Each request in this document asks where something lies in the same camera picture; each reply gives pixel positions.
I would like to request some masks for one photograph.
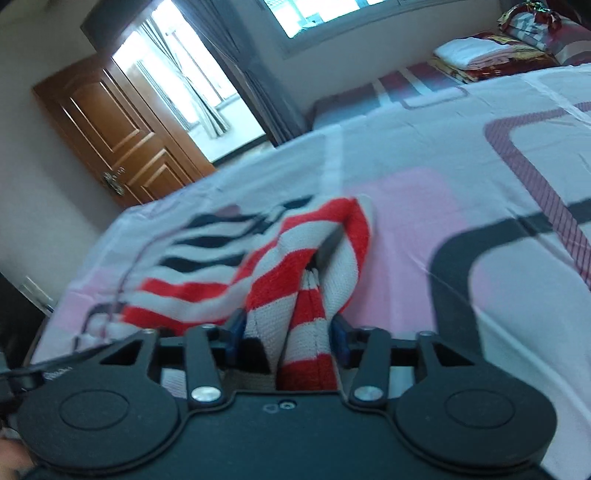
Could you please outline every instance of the circular cover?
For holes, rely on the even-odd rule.
[[[176,401],[130,370],[102,365],[72,371],[33,392],[17,417],[29,450],[57,469],[100,471],[159,447],[178,423]]]
[[[402,395],[395,420],[415,447],[462,469],[539,461],[556,431],[550,401],[493,368],[442,368]]]

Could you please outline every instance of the brown door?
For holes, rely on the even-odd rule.
[[[122,206],[163,198],[215,171],[174,116],[157,116],[110,58],[95,55],[75,63],[34,92]],[[150,98],[152,105],[157,101]]]

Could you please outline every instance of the door handle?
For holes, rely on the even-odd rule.
[[[117,175],[112,175],[111,173],[104,171],[102,177],[103,177],[103,181],[105,182],[105,185],[107,185],[117,195],[119,195],[120,197],[125,195],[125,189],[117,181]]]

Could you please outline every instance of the wall outlet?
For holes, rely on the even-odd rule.
[[[56,306],[53,300],[47,293],[45,293],[39,285],[37,285],[29,277],[25,278],[19,287],[19,291],[40,308],[46,315],[51,315]]]

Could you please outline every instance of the patterned bed sheet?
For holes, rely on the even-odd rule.
[[[591,67],[402,99],[126,211],[65,292],[42,361],[123,335],[123,305],[199,213],[367,195],[375,236],[345,312],[398,337],[438,330],[544,392],[543,465],[591,475]]]
[[[371,83],[319,100],[313,110],[313,129],[366,115],[381,106],[428,95],[458,84],[462,85],[462,82],[445,75],[427,61],[394,70]]]

